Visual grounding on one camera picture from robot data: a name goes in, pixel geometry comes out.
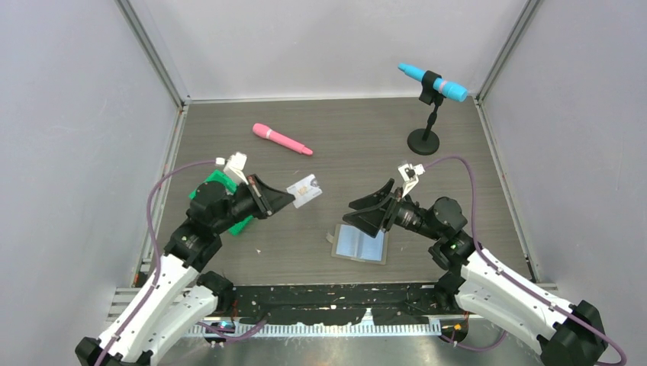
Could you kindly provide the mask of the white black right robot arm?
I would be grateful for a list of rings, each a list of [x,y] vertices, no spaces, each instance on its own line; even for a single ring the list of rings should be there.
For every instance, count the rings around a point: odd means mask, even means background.
[[[436,283],[442,311],[460,309],[489,320],[528,345],[544,365],[594,365],[606,351],[597,308],[555,296],[496,259],[464,230],[468,221],[456,200],[440,197],[423,208],[389,180],[349,207],[343,221],[372,237],[399,226],[433,240],[428,251],[446,272]]]

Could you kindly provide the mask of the grey card holder wallet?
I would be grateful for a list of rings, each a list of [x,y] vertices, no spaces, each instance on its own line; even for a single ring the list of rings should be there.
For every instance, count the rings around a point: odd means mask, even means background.
[[[388,233],[379,231],[372,237],[348,224],[338,224],[334,232],[326,234],[332,245],[331,256],[354,262],[385,265],[388,252]]]

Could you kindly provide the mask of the grey magnetic stripe card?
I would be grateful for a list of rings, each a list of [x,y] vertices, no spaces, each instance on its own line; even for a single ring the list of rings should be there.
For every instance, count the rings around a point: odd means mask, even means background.
[[[297,209],[303,207],[305,204],[309,203],[316,197],[319,197],[323,193],[314,174],[310,174],[288,186],[287,192],[295,197],[292,204]]]

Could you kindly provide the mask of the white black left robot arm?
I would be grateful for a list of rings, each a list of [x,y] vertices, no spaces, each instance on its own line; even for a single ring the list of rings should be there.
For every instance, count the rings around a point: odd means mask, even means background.
[[[186,220],[172,233],[155,271],[122,314],[75,353],[82,365],[158,365],[198,321],[233,309],[233,285],[207,263],[222,246],[220,235],[248,217],[266,219],[295,200],[249,175],[234,193],[219,182],[195,191]]]

